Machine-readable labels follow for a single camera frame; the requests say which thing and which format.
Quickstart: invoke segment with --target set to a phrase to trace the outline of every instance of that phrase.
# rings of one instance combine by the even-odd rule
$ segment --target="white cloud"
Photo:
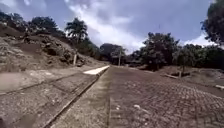
[[[90,6],[68,5],[76,16],[86,22],[88,27],[94,31],[89,31],[91,39],[100,41],[99,43],[113,43],[122,45],[132,52],[142,46],[142,38],[126,31],[122,26],[128,24],[132,18],[122,17],[113,14],[107,2],[92,0]],[[99,11],[108,11],[109,21],[105,21],[97,14]]]
[[[24,3],[26,6],[31,6],[41,11],[45,11],[47,8],[45,0],[24,0]]]
[[[25,3],[27,6],[29,6],[31,2],[32,2],[32,0],[24,0],[24,3]]]
[[[0,0],[0,3],[5,4],[10,8],[15,8],[17,6],[16,0]]]
[[[65,1],[65,3],[69,3],[70,2],[70,0],[64,0]]]
[[[208,46],[208,45],[213,45],[214,42],[209,42],[208,40],[205,39],[205,34],[201,34],[199,37],[188,40],[184,42],[184,45],[186,44],[194,44],[194,45],[201,45],[201,46]]]

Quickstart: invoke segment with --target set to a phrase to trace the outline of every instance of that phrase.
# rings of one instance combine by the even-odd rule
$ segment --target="hillside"
[[[65,42],[45,34],[24,39],[24,33],[11,27],[0,24],[0,28],[0,72],[73,66],[75,50]],[[90,57],[81,56],[78,56],[78,66],[99,63]]]

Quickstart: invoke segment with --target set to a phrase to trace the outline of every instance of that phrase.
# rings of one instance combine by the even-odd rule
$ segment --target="blue sky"
[[[204,39],[200,22],[212,0],[0,0],[6,12],[26,20],[50,16],[59,28],[79,17],[98,46],[115,43],[133,51],[148,32],[171,32],[182,44],[212,44]]]

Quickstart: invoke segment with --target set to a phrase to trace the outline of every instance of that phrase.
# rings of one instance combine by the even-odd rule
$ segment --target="stone ramp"
[[[6,128],[49,127],[98,78],[99,75],[76,73],[2,94],[0,117]]]
[[[107,73],[71,105],[51,128],[108,128],[110,78]]]
[[[33,85],[62,79],[76,73],[81,73],[91,69],[98,68],[84,66],[82,68],[73,67],[66,69],[51,70],[28,70],[18,73],[1,73],[0,74],[0,95],[27,88]]]

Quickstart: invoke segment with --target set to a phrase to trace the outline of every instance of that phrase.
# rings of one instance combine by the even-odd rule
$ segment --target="paved stone surface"
[[[51,128],[108,128],[107,72]]]
[[[110,128],[223,128],[224,99],[193,84],[110,68]]]
[[[50,70],[27,70],[18,73],[1,73],[0,74],[0,95],[11,91],[27,88],[35,84],[40,84],[45,81],[53,81],[56,79],[68,77],[77,73],[99,68],[96,65],[93,67],[83,66],[72,67],[66,69],[50,69]]]
[[[6,128],[43,128],[97,76],[76,74],[0,96],[0,117]]]

